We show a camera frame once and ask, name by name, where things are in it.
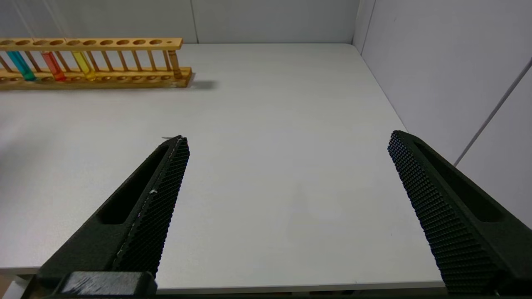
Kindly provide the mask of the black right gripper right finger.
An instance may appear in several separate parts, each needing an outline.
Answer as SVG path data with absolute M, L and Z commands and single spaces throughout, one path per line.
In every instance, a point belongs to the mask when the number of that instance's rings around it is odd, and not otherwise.
M 531 229 L 420 138 L 395 130 L 387 151 L 447 293 L 530 299 Z

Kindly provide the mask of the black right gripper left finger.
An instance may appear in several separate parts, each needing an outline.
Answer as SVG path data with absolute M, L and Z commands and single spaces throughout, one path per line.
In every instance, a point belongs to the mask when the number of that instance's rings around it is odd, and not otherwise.
M 186 137 L 162 142 L 39 268 L 23 298 L 154 298 L 189 157 Z

